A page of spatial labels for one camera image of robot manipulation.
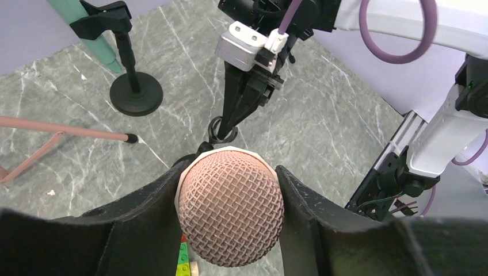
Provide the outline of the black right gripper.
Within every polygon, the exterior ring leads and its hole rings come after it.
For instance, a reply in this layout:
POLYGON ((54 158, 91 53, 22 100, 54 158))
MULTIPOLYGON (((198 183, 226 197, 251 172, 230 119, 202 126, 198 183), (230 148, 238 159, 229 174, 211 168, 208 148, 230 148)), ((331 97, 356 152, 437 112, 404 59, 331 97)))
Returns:
POLYGON ((290 57, 297 40, 305 41, 315 30, 331 32, 337 18, 340 1, 219 1, 218 8, 233 22, 239 21, 259 33, 269 36, 278 29, 289 38, 277 59, 277 71, 271 73, 260 66, 249 72, 224 62, 224 104, 221 133, 233 127, 264 106, 283 80, 279 71, 290 57))

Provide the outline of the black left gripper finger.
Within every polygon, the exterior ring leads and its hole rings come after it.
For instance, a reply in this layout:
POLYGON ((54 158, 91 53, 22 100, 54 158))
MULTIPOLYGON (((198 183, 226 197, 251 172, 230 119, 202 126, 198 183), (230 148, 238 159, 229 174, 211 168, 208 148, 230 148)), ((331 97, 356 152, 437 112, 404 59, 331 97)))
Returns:
POLYGON ((174 275, 182 230, 174 197, 188 162, 79 217, 1 209, 2 275, 174 275))

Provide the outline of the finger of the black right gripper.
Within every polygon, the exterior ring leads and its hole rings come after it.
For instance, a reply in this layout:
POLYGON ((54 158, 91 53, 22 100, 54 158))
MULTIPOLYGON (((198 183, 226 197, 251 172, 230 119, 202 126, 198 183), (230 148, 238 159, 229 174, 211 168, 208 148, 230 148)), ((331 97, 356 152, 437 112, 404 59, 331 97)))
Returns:
POLYGON ((285 275, 486 275, 487 221, 402 218, 377 222, 276 167, 284 199, 285 275))

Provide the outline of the pink microphone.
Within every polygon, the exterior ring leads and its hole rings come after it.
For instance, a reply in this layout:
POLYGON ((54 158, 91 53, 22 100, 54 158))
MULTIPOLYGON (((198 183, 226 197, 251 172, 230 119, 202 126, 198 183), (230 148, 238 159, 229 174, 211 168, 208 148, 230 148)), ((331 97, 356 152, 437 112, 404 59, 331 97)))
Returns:
POLYGON ((232 146, 195 158, 180 175, 174 205, 192 250, 221 267, 261 259, 284 224, 275 170, 259 154, 232 146))

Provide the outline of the black round-base mic stand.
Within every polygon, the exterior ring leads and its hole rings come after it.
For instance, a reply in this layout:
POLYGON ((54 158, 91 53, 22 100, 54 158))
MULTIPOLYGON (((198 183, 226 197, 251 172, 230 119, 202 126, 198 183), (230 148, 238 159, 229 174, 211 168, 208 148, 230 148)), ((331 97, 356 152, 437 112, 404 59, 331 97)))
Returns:
POLYGON ((110 100, 120 113, 141 117, 156 111, 163 101, 163 89, 153 76, 136 71, 135 55, 129 32, 132 29, 131 13, 124 1, 97 7, 95 26, 103 32, 111 31, 125 73, 115 79, 110 87, 110 100))

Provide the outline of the teal green microphone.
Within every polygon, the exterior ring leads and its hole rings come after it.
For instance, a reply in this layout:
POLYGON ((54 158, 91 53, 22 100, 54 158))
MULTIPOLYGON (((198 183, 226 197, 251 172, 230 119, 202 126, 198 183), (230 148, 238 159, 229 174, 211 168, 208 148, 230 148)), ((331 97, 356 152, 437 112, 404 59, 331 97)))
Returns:
POLYGON ((102 35, 103 31, 95 26, 94 16, 100 12, 97 7, 86 1, 48 0, 48 3, 99 62, 114 73, 121 72, 114 50, 102 35))

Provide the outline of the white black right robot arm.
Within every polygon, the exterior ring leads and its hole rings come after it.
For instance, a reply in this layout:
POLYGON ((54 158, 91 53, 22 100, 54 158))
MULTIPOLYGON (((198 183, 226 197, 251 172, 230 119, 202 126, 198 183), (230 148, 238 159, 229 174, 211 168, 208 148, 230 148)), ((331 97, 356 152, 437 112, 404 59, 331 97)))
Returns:
POLYGON ((395 66, 372 56, 358 32, 317 31, 293 49, 285 85, 239 125, 235 146, 282 164, 345 206, 403 116, 430 120, 445 100, 464 53, 433 46, 395 66))

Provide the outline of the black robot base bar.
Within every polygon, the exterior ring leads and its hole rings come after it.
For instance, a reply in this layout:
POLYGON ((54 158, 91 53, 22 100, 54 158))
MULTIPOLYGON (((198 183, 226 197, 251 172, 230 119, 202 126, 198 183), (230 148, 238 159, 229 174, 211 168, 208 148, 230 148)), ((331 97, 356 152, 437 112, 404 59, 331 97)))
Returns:
POLYGON ((375 221, 391 215, 394 200, 408 195, 418 197, 424 190, 422 183, 408 172, 407 150, 383 154, 369 170, 353 193, 345 209, 375 221))

